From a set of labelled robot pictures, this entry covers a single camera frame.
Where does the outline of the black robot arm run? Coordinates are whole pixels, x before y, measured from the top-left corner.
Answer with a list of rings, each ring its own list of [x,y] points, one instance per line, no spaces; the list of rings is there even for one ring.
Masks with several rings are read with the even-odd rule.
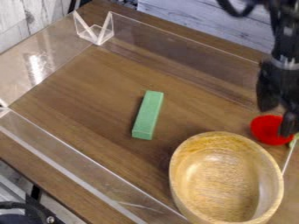
[[[248,16],[257,5],[267,9],[275,43],[259,64],[256,105],[261,112],[284,107],[277,135],[289,137],[299,131],[299,0],[245,0],[243,10],[229,0],[216,1],[233,18]]]

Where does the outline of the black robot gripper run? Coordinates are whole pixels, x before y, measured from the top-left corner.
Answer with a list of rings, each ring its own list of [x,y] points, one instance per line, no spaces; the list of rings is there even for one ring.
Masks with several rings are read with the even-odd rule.
[[[259,63],[256,105],[261,112],[283,105],[283,121],[279,135],[289,137],[299,131],[299,70],[284,70],[269,61]]]

